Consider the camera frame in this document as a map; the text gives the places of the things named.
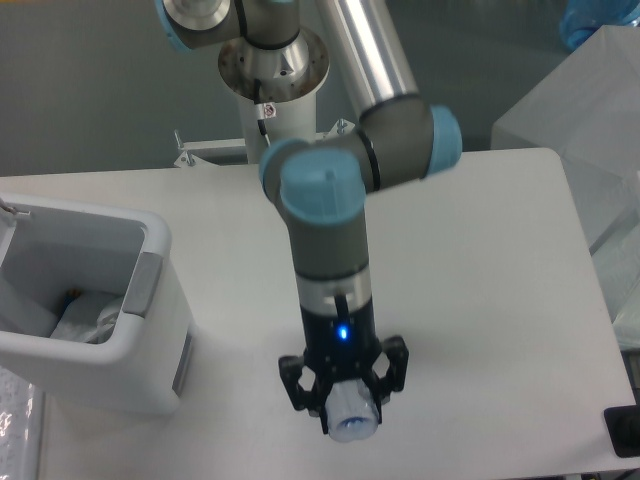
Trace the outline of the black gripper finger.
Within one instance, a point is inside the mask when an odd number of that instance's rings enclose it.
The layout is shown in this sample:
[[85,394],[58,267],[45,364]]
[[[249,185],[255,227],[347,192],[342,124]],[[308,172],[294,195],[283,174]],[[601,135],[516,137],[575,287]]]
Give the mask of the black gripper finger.
[[[374,369],[374,364],[381,355],[388,361],[382,377]],[[391,394],[404,390],[408,362],[409,349],[400,335],[391,336],[383,341],[375,337],[372,348],[365,351],[362,360],[362,380],[371,393],[378,424],[383,420],[382,406],[390,401]]]
[[306,366],[303,356],[285,355],[278,359],[278,370],[289,400],[296,411],[306,410],[311,417],[318,418],[322,433],[329,434],[326,401],[334,384],[334,378],[326,372],[314,374],[310,390],[300,383]]

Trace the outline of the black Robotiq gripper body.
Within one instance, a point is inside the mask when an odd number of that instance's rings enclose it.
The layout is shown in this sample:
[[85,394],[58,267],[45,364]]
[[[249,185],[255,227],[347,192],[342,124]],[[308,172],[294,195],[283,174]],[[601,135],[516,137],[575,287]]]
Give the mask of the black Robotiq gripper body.
[[320,385],[361,378],[382,351],[376,335],[373,301],[346,316],[301,309],[304,364]]

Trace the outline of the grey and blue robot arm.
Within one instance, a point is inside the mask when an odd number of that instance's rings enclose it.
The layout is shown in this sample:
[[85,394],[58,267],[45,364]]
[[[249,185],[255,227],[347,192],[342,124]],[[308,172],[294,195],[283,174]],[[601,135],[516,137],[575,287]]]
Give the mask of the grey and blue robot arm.
[[368,194],[452,168],[462,154],[451,111],[421,99],[387,5],[317,5],[358,116],[355,128],[322,141],[278,138],[280,103],[324,80],[296,1],[160,1],[157,15],[182,51],[232,48],[219,71],[248,99],[258,131],[259,178],[289,234],[305,350],[279,374],[296,410],[320,420],[337,442],[372,436],[390,396],[403,389],[404,340],[375,333],[367,245]]

